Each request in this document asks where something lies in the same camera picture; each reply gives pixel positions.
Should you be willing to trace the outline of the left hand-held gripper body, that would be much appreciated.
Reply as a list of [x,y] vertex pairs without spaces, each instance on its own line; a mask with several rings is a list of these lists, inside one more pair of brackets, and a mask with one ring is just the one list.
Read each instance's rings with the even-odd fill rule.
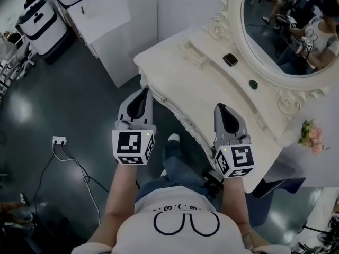
[[121,165],[146,165],[155,145],[153,118],[120,116],[112,130],[113,155]]

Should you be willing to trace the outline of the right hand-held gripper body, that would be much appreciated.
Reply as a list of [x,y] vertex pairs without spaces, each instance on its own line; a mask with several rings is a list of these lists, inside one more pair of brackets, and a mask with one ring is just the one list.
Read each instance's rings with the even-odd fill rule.
[[248,134],[216,134],[213,169],[222,178],[244,177],[255,167],[251,137]]

